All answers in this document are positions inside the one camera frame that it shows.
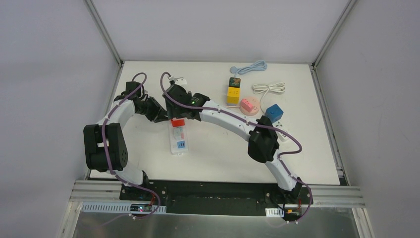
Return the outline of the orange-red cube socket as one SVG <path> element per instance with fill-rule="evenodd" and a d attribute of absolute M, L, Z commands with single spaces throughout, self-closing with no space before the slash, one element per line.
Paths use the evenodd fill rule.
<path fill-rule="evenodd" d="M 170 123 L 172 127 L 182 127 L 185 125 L 185 120 L 184 119 L 171 119 Z"/>

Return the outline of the white multicolour power strip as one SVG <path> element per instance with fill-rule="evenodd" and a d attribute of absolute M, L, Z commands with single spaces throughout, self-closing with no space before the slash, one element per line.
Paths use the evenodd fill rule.
<path fill-rule="evenodd" d="M 169 123 L 169 141 L 172 155 L 183 155 L 189 152 L 187 126 L 172 126 Z"/>

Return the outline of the blue cube socket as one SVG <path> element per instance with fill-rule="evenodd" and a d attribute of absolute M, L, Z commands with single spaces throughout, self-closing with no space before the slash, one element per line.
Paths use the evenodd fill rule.
<path fill-rule="evenodd" d="M 284 111 L 279 107 L 278 104 L 273 104 L 268 107 L 264 113 L 264 116 L 267 117 L 272 123 L 275 123 L 283 117 Z"/>

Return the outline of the white tower power strip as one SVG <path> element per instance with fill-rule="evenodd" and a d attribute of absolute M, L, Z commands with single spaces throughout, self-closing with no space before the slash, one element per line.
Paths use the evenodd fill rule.
<path fill-rule="evenodd" d="M 280 121 L 276 121 L 273 124 L 273 127 L 282 130 L 282 132 L 281 131 L 277 131 L 276 132 L 277 135 L 278 135 L 278 139 L 279 139 L 280 142 L 286 143 L 286 142 L 288 142 L 290 140 L 290 138 L 287 135 L 284 134 L 284 132 L 288 133 L 287 128 Z"/>

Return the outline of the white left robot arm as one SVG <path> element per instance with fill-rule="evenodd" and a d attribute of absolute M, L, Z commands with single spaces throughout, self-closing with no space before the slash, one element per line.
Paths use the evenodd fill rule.
<path fill-rule="evenodd" d="M 141 83 L 127 82 L 125 91 L 114 99 L 106 116 L 84 127 L 85 159 L 88 169 L 134 184 L 132 194 L 143 201 L 150 197 L 151 187 L 144 183 L 146 173 L 129 162 L 122 132 L 135 114 L 144 115 L 154 123 L 168 120 L 166 110 L 154 97 L 148 96 Z"/>

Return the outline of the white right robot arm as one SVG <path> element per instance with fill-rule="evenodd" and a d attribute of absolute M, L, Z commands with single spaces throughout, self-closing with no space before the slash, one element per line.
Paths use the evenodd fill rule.
<path fill-rule="evenodd" d="M 163 95 L 170 118 L 187 118 L 204 121 L 227 129 L 248 143 L 247 153 L 255 161 L 264 164 L 271 172 L 281 189 L 281 197 L 287 203 L 294 203 L 301 197 L 302 184 L 280 157 L 278 133 L 287 133 L 274 127 L 270 119 L 241 116 L 209 97 L 186 91 L 180 85 L 172 84 Z"/>

